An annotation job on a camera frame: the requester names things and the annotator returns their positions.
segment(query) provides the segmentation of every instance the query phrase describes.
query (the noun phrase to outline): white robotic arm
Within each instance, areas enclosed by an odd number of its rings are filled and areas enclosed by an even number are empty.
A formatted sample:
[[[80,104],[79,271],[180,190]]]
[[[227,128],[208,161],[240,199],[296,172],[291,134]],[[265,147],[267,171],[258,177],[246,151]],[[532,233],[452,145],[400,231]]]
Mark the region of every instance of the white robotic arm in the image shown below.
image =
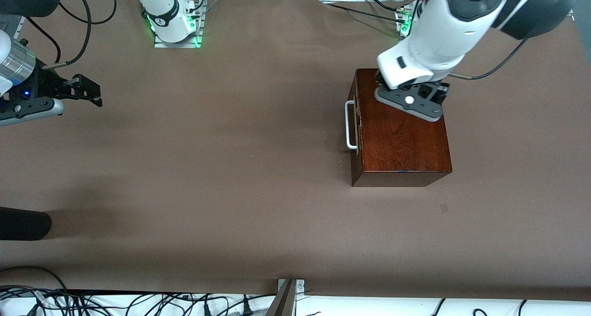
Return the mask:
[[[175,43],[195,32],[195,2],[192,0],[139,0],[152,28],[164,42]]]
[[[378,56],[378,101],[434,122],[449,84],[441,83],[490,27],[517,39],[556,27],[577,0],[417,1],[411,34]]]
[[[140,0],[152,28],[164,42],[175,43],[195,32],[192,0]],[[0,0],[0,13],[45,17],[60,0]],[[46,66],[25,44],[0,30],[0,125],[9,125],[63,112],[60,99],[84,99],[102,106],[101,88],[90,79],[76,74],[72,80],[61,78]]]

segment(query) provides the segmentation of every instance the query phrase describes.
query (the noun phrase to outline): silver cylinder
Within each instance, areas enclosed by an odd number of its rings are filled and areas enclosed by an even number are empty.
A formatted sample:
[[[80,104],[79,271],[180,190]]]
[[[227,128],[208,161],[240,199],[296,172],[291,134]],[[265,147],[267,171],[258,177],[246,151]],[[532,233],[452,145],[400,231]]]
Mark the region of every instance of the silver cylinder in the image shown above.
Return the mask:
[[[8,56],[0,64],[0,76],[10,80],[14,85],[21,84],[31,76],[35,63],[36,58],[31,49],[11,38]]]

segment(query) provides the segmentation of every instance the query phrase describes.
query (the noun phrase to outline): wooden box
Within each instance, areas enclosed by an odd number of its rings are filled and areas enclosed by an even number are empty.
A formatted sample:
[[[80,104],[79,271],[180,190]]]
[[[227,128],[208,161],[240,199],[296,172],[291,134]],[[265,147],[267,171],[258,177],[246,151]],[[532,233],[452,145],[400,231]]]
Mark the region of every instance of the wooden box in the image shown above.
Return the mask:
[[[348,142],[357,147],[352,186],[427,186],[451,173],[444,118],[427,122],[378,102],[376,72],[357,69],[346,103]]]

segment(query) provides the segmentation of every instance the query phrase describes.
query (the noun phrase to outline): metal handle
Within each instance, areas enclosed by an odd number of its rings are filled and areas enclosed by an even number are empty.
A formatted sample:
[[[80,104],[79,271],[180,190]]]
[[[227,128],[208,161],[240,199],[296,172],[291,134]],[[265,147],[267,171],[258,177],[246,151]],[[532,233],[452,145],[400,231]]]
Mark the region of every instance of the metal handle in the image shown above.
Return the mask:
[[[344,131],[347,135],[347,147],[351,150],[357,150],[357,145],[351,144],[349,139],[349,105],[355,105],[355,100],[349,100],[344,103]]]

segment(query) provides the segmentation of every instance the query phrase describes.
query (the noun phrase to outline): table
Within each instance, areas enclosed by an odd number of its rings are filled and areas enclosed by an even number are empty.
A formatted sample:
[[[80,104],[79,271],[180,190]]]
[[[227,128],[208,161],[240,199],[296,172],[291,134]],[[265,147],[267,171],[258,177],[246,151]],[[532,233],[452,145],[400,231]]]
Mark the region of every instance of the table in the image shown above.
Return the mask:
[[[110,12],[89,3],[93,19]],[[316,0],[222,0],[201,49],[154,49],[140,12],[120,0],[59,69],[100,84],[104,107],[0,129],[3,203],[55,219],[48,240],[0,242],[3,266],[50,267],[72,288],[263,293],[292,276],[316,293],[590,298],[591,68],[571,19],[494,76],[449,80],[452,174],[359,189],[342,106],[393,24]],[[39,23],[78,52],[84,24],[61,9]],[[54,58],[34,28],[21,37]],[[491,30],[456,72],[516,44]]]

